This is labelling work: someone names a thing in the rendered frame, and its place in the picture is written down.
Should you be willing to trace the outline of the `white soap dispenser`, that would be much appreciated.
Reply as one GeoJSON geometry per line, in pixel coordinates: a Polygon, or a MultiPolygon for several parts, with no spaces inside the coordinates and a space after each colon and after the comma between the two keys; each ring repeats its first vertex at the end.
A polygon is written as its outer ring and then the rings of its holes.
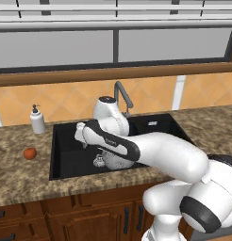
{"type": "Polygon", "coordinates": [[[33,132],[35,134],[42,134],[45,131],[44,117],[41,111],[34,104],[30,113],[30,120],[33,132]]]}

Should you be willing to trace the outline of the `orange fruit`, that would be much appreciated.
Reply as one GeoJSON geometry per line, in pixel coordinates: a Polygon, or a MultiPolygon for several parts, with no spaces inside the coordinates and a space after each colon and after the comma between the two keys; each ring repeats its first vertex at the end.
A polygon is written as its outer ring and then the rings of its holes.
{"type": "Polygon", "coordinates": [[[36,157],[37,151],[35,148],[27,148],[24,150],[24,158],[27,160],[32,160],[36,157]]]}

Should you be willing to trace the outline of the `black sink basin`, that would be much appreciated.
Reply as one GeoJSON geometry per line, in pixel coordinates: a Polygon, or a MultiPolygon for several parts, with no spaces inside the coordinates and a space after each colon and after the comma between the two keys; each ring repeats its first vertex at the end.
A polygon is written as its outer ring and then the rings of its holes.
{"type": "MultiPolygon", "coordinates": [[[[169,113],[129,117],[128,122],[131,136],[162,132],[192,143],[169,113]]],[[[75,129],[75,122],[54,125],[49,180],[110,172],[106,166],[96,167],[93,164],[102,151],[95,146],[84,148],[80,141],[75,140],[75,129]]]]}

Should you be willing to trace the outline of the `wooden cupboard door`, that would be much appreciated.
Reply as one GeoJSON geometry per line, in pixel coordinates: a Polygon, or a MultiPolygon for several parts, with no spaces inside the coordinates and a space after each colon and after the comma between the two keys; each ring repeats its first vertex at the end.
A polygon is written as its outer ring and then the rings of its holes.
{"type": "Polygon", "coordinates": [[[132,210],[131,202],[123,202],[67,214],[48,215],[53,240],[129,241],[132,210]],[[127,234],[124,234],[125,207],[129,207],[127,234]]]}
{"type": "Polygon", "coordinates": [[[141,204],[142,204],[142,200],[135,201],[134,224],[132,228],[132,241],[141,241],[142,236],[151,227],[154,221],[154,217],[150,215],[143,207],[141,231],[140,232],[137,231],[137,224],[139,219],[139,205],[141,204]]]}

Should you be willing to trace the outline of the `silver metal colander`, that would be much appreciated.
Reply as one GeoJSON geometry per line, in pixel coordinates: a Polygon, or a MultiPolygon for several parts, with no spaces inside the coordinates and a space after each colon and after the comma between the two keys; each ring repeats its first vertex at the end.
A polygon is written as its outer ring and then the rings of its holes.
{"type": "Polygon", "coordinates": [[[134,162],[123,159],[113,153],[102,151],[96,155],[93,164],[97,168],[107,167],[110,170],[117,170],[131,168],[134,165],[134,162]]]}

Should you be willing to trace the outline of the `grey sink faucet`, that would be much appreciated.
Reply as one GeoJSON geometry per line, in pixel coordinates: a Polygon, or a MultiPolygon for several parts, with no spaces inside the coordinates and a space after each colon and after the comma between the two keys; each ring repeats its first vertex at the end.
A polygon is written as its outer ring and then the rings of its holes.
{"type": "Polygon", "coordinates": [[[129,109],[132,108],[134,105],[126,90],[124,89],[123,84],[120,81],[116,81],[114,84],[114,98],[116,102],[119,102],[119,94],[122,94],[126,103],[126,111],[124,112],[124,115],[128,118],[130,116],[129,109]]]}

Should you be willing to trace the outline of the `wooden panel under sink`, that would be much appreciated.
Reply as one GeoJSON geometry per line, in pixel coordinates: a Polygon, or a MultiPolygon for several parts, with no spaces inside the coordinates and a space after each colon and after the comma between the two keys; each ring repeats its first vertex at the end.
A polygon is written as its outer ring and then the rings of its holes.
{"type": "Polygon", "coordinates": [[[83,206],[111,203],[115,201],[127,201],[139,199],[143,192],[154,186],[154,183],[144,185],[132,185],[121,188],[80,194],[78,200],[83,206]]]}

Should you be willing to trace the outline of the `wood framed window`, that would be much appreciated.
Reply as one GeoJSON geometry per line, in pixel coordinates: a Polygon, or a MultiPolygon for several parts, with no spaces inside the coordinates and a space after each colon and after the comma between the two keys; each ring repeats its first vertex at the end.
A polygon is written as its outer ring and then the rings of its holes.
{"type": "Polygon", "coordinates": [[[0,87],[232,72],[232,0],[0,0],[0,87]]]}

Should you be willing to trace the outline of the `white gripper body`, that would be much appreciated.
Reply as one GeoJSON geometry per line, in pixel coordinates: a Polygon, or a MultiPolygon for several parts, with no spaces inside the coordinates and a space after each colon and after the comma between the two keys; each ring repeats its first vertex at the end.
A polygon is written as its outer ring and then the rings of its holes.
{"type": "Polygon", "coordinates": [[[82,134],[82,131],[83,131],[83,128],[85,126],[85,123],[84,122],[78,122],[76,124],[76,130],[75,130],[75,140],[78,140],[82,143],[82,146],[84,149],[87,148],[88,144],[87,142],[85,141],[84,137],[83,137],[83,134],[82,134]]]}

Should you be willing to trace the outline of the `wooden drawer front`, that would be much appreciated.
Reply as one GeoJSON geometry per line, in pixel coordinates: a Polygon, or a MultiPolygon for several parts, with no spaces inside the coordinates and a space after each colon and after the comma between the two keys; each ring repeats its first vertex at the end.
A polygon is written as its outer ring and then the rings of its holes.
{"type": "Polygon", "coordinates": [[[5,211],[5,216],[0,218],[0,223],[43,216],[41,204],[38,201],[0,206],[1,211],[5,211]]]}
{"type": "Polygon", "coordinates": [[[48,241],[50,238],[43,218],[0,225],[0,238],[8,237],[12,233],[15,233],[13,241],[48,241]]]}

